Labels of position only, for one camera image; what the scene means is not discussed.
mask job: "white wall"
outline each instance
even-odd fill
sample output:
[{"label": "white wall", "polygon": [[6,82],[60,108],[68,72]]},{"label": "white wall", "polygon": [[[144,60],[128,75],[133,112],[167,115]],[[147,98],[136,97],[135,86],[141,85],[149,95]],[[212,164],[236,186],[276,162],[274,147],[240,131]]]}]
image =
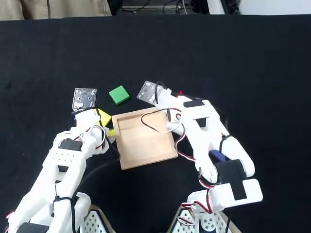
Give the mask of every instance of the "white wall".
[{"label": "white wall", "polygon": [[241,0],[242,15],[311,14],[311,0]]}]

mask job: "white 3d-printed part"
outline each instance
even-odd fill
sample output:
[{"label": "white 3d-printed part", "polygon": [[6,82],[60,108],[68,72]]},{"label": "white 3d-printed part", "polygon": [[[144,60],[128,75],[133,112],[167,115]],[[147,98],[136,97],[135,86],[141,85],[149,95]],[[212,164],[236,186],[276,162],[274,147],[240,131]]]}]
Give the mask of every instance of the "white 3d-printed part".
[{"label": "white 3d-printed part", "polygon": [[108,233],[96,211],[91,211],[80,227],[80,233]]}]

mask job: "wooden tray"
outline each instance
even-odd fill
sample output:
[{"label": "wooden tray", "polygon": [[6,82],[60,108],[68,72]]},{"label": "wooden tray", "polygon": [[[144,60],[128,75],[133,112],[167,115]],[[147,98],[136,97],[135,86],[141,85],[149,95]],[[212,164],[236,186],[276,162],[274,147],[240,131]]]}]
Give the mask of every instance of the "wooden tray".
[{"label": "wooden tray", "polygon": [[[177,157],[172,133],[158,133],[140,121],[142,114],[155,110],[147,108],[112,116],[122,170]],[[144,121],[160,131],[167,130],[163,112],[147,115]]]}]

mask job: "beige cloth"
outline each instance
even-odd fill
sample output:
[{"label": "beige cloth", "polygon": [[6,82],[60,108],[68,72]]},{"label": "beige cloth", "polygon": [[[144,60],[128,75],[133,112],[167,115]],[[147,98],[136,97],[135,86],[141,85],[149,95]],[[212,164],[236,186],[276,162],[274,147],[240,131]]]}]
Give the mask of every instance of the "beige cloth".
[{"label": "beige cloth", "polygon": [[0,20],[110,15],[107,0],[0,0]]}]

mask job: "yellow block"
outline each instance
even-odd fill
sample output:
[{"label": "yellow block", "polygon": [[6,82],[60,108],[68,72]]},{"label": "yellow block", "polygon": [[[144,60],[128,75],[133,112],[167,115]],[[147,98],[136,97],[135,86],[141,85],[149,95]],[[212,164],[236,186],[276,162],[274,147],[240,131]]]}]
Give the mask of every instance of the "yellow block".
[{"label": "yellow block", "polygon": [[105,113],[103,110],[99,108],[98,108],[98,112],[99,112],[99,115],[101,116],[102,125],[106,126],[111,121],[111,115]]},{"label": "yellow block", "polygon": [[109,130],[108,131],[108,136],[115,136],[117,133],[115,130]]}]

